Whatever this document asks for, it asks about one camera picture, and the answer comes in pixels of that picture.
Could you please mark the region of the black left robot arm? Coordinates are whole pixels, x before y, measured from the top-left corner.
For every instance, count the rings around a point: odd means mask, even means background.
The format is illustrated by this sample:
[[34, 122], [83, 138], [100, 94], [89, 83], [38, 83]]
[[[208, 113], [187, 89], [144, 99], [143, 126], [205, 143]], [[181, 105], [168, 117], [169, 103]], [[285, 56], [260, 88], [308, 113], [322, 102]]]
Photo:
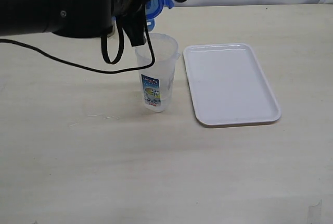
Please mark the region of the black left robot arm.
[[1, 0], [1, 35], [51, 32], [66, 38], [98, 38], [109, 33], [116, 18], [136, 47], [145, 44], [143, 16], [148, 1]]

